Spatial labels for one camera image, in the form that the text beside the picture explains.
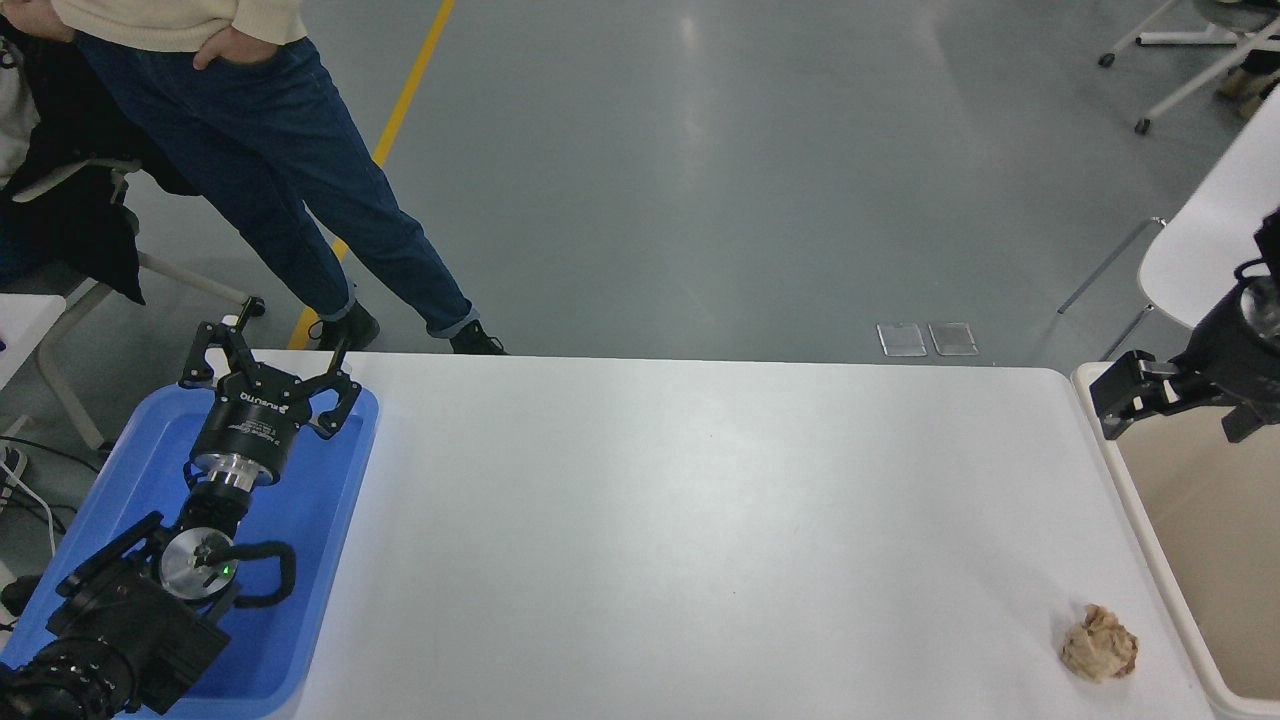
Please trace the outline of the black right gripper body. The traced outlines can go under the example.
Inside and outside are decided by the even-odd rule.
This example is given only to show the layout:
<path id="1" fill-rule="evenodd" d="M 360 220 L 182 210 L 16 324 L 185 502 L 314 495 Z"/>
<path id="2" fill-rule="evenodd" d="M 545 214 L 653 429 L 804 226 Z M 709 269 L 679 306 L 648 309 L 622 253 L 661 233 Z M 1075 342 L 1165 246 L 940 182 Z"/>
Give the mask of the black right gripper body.
<path id="1" fill-rule="evenodd" d="M 1174 389 L 1181 401 L 1231 409 L 1221 420 L 1229 442 L 1277 424 L 1277 300 L 1221 300 L 1194 328 L 1175 364 L 1181 373 Z"/>

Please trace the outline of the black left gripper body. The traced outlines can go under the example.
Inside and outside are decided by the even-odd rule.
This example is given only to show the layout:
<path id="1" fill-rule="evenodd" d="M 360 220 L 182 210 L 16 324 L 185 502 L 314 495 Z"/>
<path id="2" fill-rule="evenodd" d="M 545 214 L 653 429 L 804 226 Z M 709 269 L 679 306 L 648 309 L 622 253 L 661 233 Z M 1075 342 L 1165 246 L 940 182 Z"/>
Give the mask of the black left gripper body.
<path id="1" fill-rule="evenodd" d="M 310 397 L 297 375 L 265 364 L 230 372 L 216 383 L 189 461 L 212 471 L 221 461 L 239 459 L 257 468 L 255 486 L 273 486 L 311 414 Z"/>

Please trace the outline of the person's hand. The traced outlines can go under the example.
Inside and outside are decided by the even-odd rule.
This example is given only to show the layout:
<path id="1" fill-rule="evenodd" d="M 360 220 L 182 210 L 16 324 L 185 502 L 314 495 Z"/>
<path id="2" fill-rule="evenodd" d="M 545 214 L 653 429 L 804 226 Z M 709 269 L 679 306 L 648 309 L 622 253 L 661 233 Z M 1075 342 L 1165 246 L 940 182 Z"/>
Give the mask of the person's hand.
<path id="1" fill-rule="evenodd" d="M 23 35 L 58 44 L 72 44 L 76 29 L 56 13 L 51 1 L 1 1 L 3 17 Z"/>
<path id="2" fill-rule="evenodd" d="M 214 61 L 252 65 L 269 60 L 278 46 L 246 35 L 234 27 L 227 27 L 210 36 L 192 58 L 196 70 L 207 69 Z"/>

